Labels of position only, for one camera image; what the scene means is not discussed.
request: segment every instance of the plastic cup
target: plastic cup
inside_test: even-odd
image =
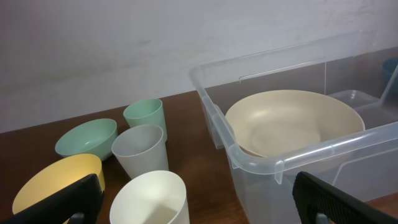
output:
[[[58,140],[55,152],[63,157],[89,153],[104,161],[112,155],[111,146],[118,136],[117,127],[116,121],[108,118],[81,124]]]
[[[163,103],[160,99],[137,101],[123,111],[123,116],[130,128],[142,124],[154,124],[163,129],[163,139],[167,140],[166,122],[164,119]]]
[[[120,190],[109,219],[111,224],[189,224],[185,184],[169,171],[142,174]]]
[[[132,179],[154,170],[169,170],[163,129],[157,125],[128,129],[113,142],[112,152]]]

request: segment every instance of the wooden table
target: wooden table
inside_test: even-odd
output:
[[[187,186],[191,224],[248,223],[235,194],[225,151],[213,145],[197,93],[169,96],[162,101],[169,167]],[[123,118],[124,108],[0,134],[0,220],[12,215],[12,202],[19,189],[40,170],[61,159],[54,146],[63,134],[98,118],[114,119],[120,134],[128,128]],[[114,156],[103,162],[103,170],[106,190],[98,223],[109,223],[113,198],[130,179]],[[370,204],[398,217],[398,194]]]

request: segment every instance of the white cup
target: white cup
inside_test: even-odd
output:
[[[154,170],[169,170],[163,130],[153,124],[128,129],[112,144],[112,152],[130,178]]]
[[[109,219],[111,224],[189,224],[185,184],[169,171],[142,174],[117,194]]]

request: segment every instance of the cup rim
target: cup rim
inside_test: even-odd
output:
[[[91,147],[91,148],[89,148],[89,149],[86,149],[86,150],[84,150],[84,151],[78,152],[78,153],[65,153],[65,152],[63,152],[63,151],[59,148],[59,147],[60,147],[59,144],[61,144],[60,141],[61,141],[67,134],[70,134],[71,132],[75,131],[77,128],[79,128],[79,127],[81,127],[81,126],[83,126],[83,125],[85,125],[85,124],[87,124],[87,123],[94,123],[94,122],[97,122],[97,121],[99,121],[99,120],[108,120],[108,121],[111,121],[111,122],[112,122],[112,125],[113,125],[113,127],[112,127],[112,129],[113,129],[112,133],[109,134],[109,135],[107,135],[106,138],[104,138],[104,141],[101,141],[101,142],[98,143],[97,145],[95,145],[95,146],[93,146],[93,147]],[[112,135],[115,134],[115,132],[116,132],[117,130],[118,130],[118,124],[117,124],[117,122],[116,122],[114,119],[111,119],[111,118],[100,118],[100,119],[94,119],[94,120],[91,120],[91,121],[84,122],[83,124],[79,124],[78,126],[72,128],[71,130],[69,130],[68,132],[66,132],[63,136],[61,136],[61,137],[58,139],[57,143],[55,144],[55,152],[56,152],[57,154],[60,154],[61,156],[73,156],[73,155],[77,155],[77,154],[87,153],[88,151],[94,149],[95,147],[101,145],[101,144],[104,143],[106,140],[108,140]]]
[[[147,115],[145,115],[145,116],[141,116],[141,117],[128,117],[128,116],[126,115],[127,109],[132,108],[132,107],[133,107],[134,105],[136,105],[137,103],[140,103],[140,102],[143,102],[143,101],[150,101],[150,100],[160,101],[160,106],[159,106],[154,112],[151,112],[151,113],[149,113],[149,114],[147,114]],[[151,99],[139,100],[139,101],[135,101],[135,102],[133,102],[132,104],[130,104],[129,106],[127,106],[127,107],[124,109],[124,111],[123,111],[123,116],[124,116],[126,119],[141,119],[141,118],[148,117],[148,116],[150,116],[150,115],[152,115],[152,114],[158,112],[158,110],[160,110],[162,107],[163,107],[163,101],[162,101],[161,99],[151,98]]]
[[[153,174],[154,172],[163,172],[163,173],[166,173],[166,174],[171,174],[171,175],[173,175],[173,176],[176,176],[177,179],[178,179],[178,181],[181,181],[181,183],[183,184],[183,186],[184,186],[184,201],[183,201],[183,203],[181,204],[181,207],[179,208],[178,212],[177,212],[177,213],[173,216],[173,218],[172,218],[170,221],[168,221],[166,224],[172,223],[172,222],[178,217],[178,215],[179,215],[179,214],[181,213],[181,211],[183,210],[185,203],[187,202],[187,186],[185,185],[185,182],[183,181],[183,179],[182,179],[179,175],[177,175],[177,174],[174,173],[174,172],[171,172],[171,171],[168,171],[168,170],[154,170],[154,171],[146,172],[145,174],[141,174],[141,175],[139,175],[138,177],[136,177],[136,178],[130,180],[128,183],[125,184],[125,186],[122,187],[122,189],[120,189],[120,191],[118,192],[118,194],[116,194],[116,196],[115,196],[115,198],[114,198],[114,200],[113,200],[113,202],[112,202],[111,209],[110,209],[110,211],[109,211],[109,221],[110,221],[111,223],[112,223],[112,208],[113,208],[113,203],[115,202],[115,200],[116,200],[116,198],[118,197],[118,195],[119,195],[125,188],[127,188],[127,187],[129,187],[131,184],[133,184],[133,182],[137,182],[137,181],[139,180],[139,178],[142,177],[143,175]]]
[[[143,152],[140,152],[140,153],[137,153],[137,154],[134,154],[134,155],[129,155],[129,156],[122,156],[122,155],[119,155],[118,153],[116,153],[116,152],[113,150],[113,146],[114,146],[115,142],[116,142],[118,139],[121,139],[122,136],[127,135],[127,132],[132,131],[132,130],[134,130],[134,129],[138,129],[138,128],[140,128],[140,127],[142,128],[143,126],[151,126],[151,127],[159,128],[159,129],[162,131],[162,135],[160,136],[160,139],[159,139],[152,147],[146,149],[146,150],[143,151]],[[139,155],[141,155],[141,154],[143,154],[143,153],[145,153],[145,152],[150,151],[150,150],[153,149],[155,146],[157,146],[161,141],[163,141],[163,135],[164,135],[163,129],[162,129],[159,125],[155,125],[155,124],[142,124],[142,125],[138,125],[138,126],[129,128],[129,129],[126,130],[125,132],[121,133],[121,134],[113,141],[112,146],[111,146],[111,151],[112,151],[112,153],[113,153],[115,156],[118,156],[118,157],[134,157],[134,156],[139,156]]]

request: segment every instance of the clear plastic container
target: clear plastic container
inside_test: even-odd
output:
[[[251,224],[300,222],[292,187],[301,170],[363,201],[398,192],[398,96],[391,91],[398,69],[388,84],[382,77],[383,61],[397,57],[398,48],[374,51],[376,36],[376,31],[341,34],[190,72]],[[361,115],[366,130],[274,157],[244,153],[224,114],[249,95],[283,89],[335,97]]]

